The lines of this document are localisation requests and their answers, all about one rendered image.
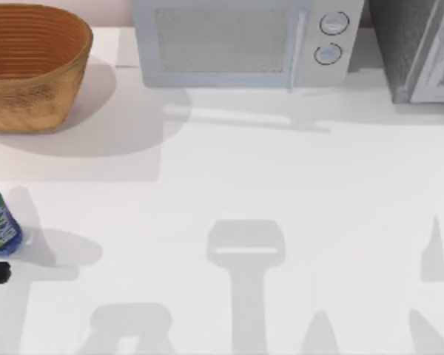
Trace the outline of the microwave oven door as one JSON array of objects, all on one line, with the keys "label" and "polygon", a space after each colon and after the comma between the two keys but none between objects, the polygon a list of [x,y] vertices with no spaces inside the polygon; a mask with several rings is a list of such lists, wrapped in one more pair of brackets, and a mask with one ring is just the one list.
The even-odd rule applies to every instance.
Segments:
[{"label": "microwave oven door", "polygon": [[311,7],[311,0],[132,0],[143,81],[288,88],[298,13]]}]

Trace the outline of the pale microwave oven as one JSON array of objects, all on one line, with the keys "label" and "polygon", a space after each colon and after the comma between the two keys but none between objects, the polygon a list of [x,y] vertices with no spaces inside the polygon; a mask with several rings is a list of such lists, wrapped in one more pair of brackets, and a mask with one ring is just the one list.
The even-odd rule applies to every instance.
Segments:
[{"label": "pale microwave oven", "polygon": [[[364,2],[365,0],[311,0],[312,7],[304,21],[294,89],[334,87],[342,83],[349,68]],[[338,11],[350,18],[349,27],[340,35],[324,34],[320,30],[320,20],[325,14]],[[314,52],[318,47],[329,43],[341,46],[343,56],[333,65],[319,65],[314,59]]]}]

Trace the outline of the round microwave knob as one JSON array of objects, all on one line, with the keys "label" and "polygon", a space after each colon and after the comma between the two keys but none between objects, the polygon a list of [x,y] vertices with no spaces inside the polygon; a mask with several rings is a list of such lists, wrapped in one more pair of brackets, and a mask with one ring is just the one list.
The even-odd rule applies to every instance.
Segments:
[{"label": "round microwave knob", "polygon": [[314,52],[315,61],[322,66],[329,66],[337,63],[343,56],[343,49],[335,43],[329,43],[318,47]]},{"label": "round microwave knob", "polygon": [[343,33],[350,24],[350,18],[344,12],[325,14],[320,20],[320,30],[328,36],[337,36]]}]

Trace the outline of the brown woven basket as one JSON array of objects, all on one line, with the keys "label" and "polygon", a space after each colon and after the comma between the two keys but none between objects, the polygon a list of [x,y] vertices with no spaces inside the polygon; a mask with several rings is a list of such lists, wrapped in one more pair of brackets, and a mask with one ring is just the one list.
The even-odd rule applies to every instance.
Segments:
[{"label": "brown woven basket", "polygon": [[0,4],[0,133],[55,129],[84,78],[93,32],[70,11]]}]

